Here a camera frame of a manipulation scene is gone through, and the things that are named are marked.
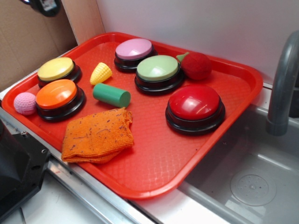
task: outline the knitted ball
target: knitted ball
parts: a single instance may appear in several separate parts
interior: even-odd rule
[[[212,72],[210,59],[197,52],[186,55],[181,63],[181,68],[186,76],[194,80],[201,80],[208,77]]]
[[[14,99],[15,110],[22,115],[31,115],[36,111],[36,97],[32,93],[22,92]]]

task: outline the tray rim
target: tray rim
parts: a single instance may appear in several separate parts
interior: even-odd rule
[[[76,57],[72,57],[72,59],[75,60],[77,57],[80,56],[80,54],[82,54],[83,51],[86,52],[89,49],[92,49],[93,48],[92,45],[97,46],[98,44],[103,43],[103,41],[118,42],[119,39],[123,39],[123,38],[132,39],[132,38],[140,38],[140,37],[125,34],[125,33],[120,33],[120,32],[110,32],[110,33],[100,34],[100,35],[97,35],[97,36],[87,40],[86,42],[73,48],[72,50],[66,52],[62,56],[75,55]],[[152,42],[152,44],[155,47],[159,46],[159,48],[161,47],[161,48],[165,48],[165,49],[171,48],[171,50],[174,50],[177,52],[193,52],[191,50],[186,50],[183,48],[167,45],[164,43],[160,43],[160,42],[156,42],[156,41],[152,41],[152,40],[150,40],[150,41]],[[121,184],[119,184],[118,182],[115,182],[114,179],[111,178],[110,176],[107,176],[107,175],[99,172],[99,170],[95,166],[93,166],[91,163],[80,163],[78,165],[80,167],[82,167],[84,170],[88,170],[87,172],[90,174],[91,174],[91,172],[97,172],[98,175],[95,178],[98,181],[102,182],[100,179],[103,178],[104,182],[102,182],[102,183],[106,184],[116,194],[118,194],[124,198],[127,198],[127,199],[133,199],[133,200],[149,199],[149,198],[153,198],[153,197],[156,197],[159,195],[163,195],[163,194],[177,188],[181,184],[181,182],[185,179],[185,177],[187,177],[187,175],[190,173],[190,171],[200,162],[200,160],[209,152],[209,150],[213,147],[213,145],[220,139],[220,137],[230,128],[230,126],[246,110],[246,108],[250,105],[252,100],[259,94],[259,92],[261,91],[261,89],[263,87],[263,79],[262,79],[260,73],[256,69],[254,69],[250,66],[244,65],[244,64],[232,62],[230,60],[221,59],[221,58],[210,56],[210,55],[207,55],[207,56],[212,60],[212,63],[221,63],[223,66],[228,66],[230,69],[233,69],[233,68],[240,69],[241,68],[244,71],[246,71],[245,72],[246,74],[250,74],[251,75],[250,77],[246,76],[245,73],[244,73],[244,75],[241,74],[241,76],[243,76],[242,79],[244,79],[249,84],[249,86],[251,88],[251,92],[247,96],[247,98],[244,101],[242,101],[235,108],[235,110],[230,114],[230,116],[226,117],[225,121],[218,127],[218,129],[213,132],[211,137],[204,143],[201,150],[198,150],[198,152],[195,153],[190,158],[190,160],[186,163],[186,165],[183,166],[182,169],[168,183],[166,183],[163,187],[159,187],[156,189],[147,190],[147,191],[136,191],[136,190],[124,188]],[[10,94],[12,94],[13,92],[16,92],[17,94],[23,92],[23,89],[25,88],[25,86],[23,85],[24,83],[28,84],[31,82],[33,82],[33,83],[36,82],[36,84],[37,84],[38,81],[37,81],[36,76],[37,76],[37,71],[34,72],[28,78],[19,82],[11,90],[9,90],[2,100],[2,107],[6,112],[11,114],[14,118],[16,118],[18,121],[20,121],[26,127],[28,127],[30,130],[32,130],[35,134],[39,135],[40,137],[42,137],[42,139],[44,139],[46,142],[48,142],[48,140],[46,140],[44,138],[45,135],[48,135],[46,132],[44,132],[41,129],[35,130],[35,126],[36,126],[35,124],[31,123],[28,118],[25,118],[24,116],[12,111],[12,108],[8,104]]]

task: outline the button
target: button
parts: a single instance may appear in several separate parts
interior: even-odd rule
[[[57,109],[70,102],[77,94],[77,86],[69,79],[60,79],[44,86],[36,95],[42,109]]]
[[[200,120],[213,115],[219,107],[219,95],[211,87],[188,85],[173,93],[169,106],[174,115],[185,120]]]
[[[53,81],[67,75],[74,68],[73,61],[68,57],[59,57],[43,64],[37,71],[43,81]]]
[[[144,59],[137,66],[138,76],[146,81],[166,80],[178,71],[178,61],[171,56],[157,55]]]
[[[135,60],[148,55],[152,51],[149,40],[135,38],[125,41],[117,46],[116,55],[124,60]]]

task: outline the white wall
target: white wall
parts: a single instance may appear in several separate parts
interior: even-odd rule
[[[123,32],[249,65],[273,83],[299,0],[97,0],[106,32]]]

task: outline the yellow button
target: yellow button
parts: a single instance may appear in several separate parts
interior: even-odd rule
[[[43,109],[57,109],[70,102],[76,94],[73,81],[60,79],[44,86],[36,95],[36,103]]]
[[[67,75],[74,68],[73,61],[68,57],[59,57],[43,64],[37,72],[43,81],[53,81]]]

